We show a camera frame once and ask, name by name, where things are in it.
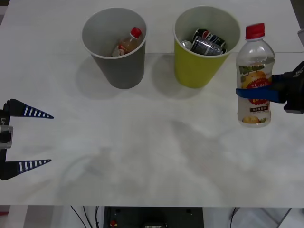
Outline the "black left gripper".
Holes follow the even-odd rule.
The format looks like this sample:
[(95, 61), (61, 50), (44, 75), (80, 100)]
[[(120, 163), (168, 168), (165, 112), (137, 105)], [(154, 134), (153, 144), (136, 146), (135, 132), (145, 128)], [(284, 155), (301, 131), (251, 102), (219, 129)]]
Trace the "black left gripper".
[(16, 99), (8, 100), (6, 106), (8, 107), (9, 113), (5, 110), (0, 111), (0, 163), (4, 163), (4, 171), (0, 175), (2, 181), (9, 180), (52, 161), (51, 159), (5, 161), (7, 149), (10, 149), (10, 116), (54, 119), (52, 115)]

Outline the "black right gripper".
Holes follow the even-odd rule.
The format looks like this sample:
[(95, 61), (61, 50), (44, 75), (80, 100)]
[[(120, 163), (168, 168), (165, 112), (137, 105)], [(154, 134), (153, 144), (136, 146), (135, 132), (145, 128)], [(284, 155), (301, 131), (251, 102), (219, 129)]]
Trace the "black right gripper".
[(245, 99), (265, 99), (283, 104), (287, 113), (304, 113), (304, 62), (302, 61), (292, 72), (272, 75), (271, 86), (254, 89), (236, 89), (236, 94)]

